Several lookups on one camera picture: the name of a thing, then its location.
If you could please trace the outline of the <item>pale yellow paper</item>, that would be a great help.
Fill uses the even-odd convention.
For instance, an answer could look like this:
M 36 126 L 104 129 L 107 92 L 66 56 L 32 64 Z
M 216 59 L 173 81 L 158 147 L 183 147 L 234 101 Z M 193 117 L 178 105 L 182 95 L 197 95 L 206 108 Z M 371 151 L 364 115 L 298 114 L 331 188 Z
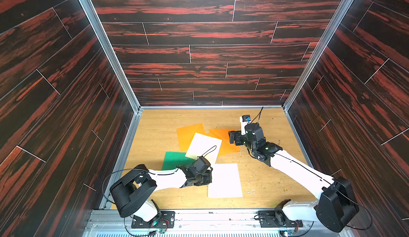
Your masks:
M 196 133 L 185 156 L 191 159 L 197 159 L 198 157 L 203 156 L 210 162 L 211 165 L 214 165 L 216 163 L 221 144 L 221 139 Z
M 216 164 L 213 166 L 212 182 L 208 186 L 208 197 L 242 198 L 242 188 L 237 164 Z

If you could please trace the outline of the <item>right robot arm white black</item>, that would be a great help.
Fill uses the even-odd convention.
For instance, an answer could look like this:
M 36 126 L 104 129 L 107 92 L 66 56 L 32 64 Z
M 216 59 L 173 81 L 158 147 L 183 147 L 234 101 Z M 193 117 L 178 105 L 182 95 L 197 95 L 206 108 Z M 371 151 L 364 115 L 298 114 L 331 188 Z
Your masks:
M 287 199 L 274 209 L 279 226 L 292 222 L 320 222 L 332 232 L 341 232 L 358 214 L 359 205 L 350 181 L 333 178 L 299 161 L 279 145 L 266 141 L 257 123 L 243 123 L 240 131 L 229 131 L 230 143 L 244 145 L 249 155 L 272 167 L 306 188 L 314 201 L 296 202 Z

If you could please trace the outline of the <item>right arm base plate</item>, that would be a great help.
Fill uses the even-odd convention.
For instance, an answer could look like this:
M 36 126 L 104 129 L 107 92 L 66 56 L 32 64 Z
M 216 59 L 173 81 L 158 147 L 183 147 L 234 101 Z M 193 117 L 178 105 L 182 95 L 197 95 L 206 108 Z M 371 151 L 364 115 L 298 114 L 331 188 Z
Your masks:
M 285 227 L 299 228 L 303 227 L 302 221 L 289 220 L 282 211 L 259 210 L 254 216 L 254 220 L 259 221 L 261 227 Z

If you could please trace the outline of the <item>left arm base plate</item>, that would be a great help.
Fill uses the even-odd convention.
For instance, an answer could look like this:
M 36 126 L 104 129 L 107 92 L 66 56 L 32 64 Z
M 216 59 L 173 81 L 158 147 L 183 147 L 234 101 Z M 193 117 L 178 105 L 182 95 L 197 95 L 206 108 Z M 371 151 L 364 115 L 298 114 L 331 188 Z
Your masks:
M 133 215 L 132 229 L 167 229 L 173 228 L 175 224 L 175 211 L 172 210 L 162 210 L 157 216 L 149 221 Z

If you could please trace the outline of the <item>orange paper sheet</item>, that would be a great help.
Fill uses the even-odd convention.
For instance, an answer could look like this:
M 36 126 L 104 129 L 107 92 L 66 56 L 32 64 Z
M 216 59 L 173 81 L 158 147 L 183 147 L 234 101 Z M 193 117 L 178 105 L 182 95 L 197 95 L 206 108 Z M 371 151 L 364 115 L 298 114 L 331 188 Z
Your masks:
M 195 124 L 186 127 L 181 127 L 176 130 L 177 138 L 179 141 L 179 148 L 181 152 L 185 152 L 188 150 L 194 135 L 196 133 L 205 135 L 205 130 L 203 124 Z
M 222 140 L 222 144 L 218 153 L 219 157 L 240 152 L 240 148 L 238 146 L 230 143 L 229 131 L 234 131 L 234 129 L 215 128 L 210 129 L 209 131 L 215 138 Z

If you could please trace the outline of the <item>front aluminium frame rail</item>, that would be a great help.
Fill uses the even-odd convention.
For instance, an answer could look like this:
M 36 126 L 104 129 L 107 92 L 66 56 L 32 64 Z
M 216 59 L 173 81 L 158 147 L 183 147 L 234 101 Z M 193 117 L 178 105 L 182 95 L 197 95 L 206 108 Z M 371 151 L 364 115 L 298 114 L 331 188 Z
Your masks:
M 85 237 L 353 237 L 349 228 L 340 233 L 320 222 L 303 221 L 278 226 L 268 219 L 272 209 L 170 209 L 164 219 L 148 228 L 141 220 L 121 218 L 115 210 L 91 213 Z

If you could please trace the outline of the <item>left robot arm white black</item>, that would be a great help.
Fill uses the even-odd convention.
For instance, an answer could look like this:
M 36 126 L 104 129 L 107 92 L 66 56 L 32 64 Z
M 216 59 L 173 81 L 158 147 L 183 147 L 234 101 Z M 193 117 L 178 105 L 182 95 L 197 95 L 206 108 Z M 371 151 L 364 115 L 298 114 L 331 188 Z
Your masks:
M 112 184 L 110 194 L 121 218 L 132 217 L 146 227 L 154 228 L 160 221 L 167 220 L 150 199 L 155 191 L 209 185 L 212 171 L 210 162 L 203 156 L 188 166 L 165 171 L 147 169 L 140 164 Z

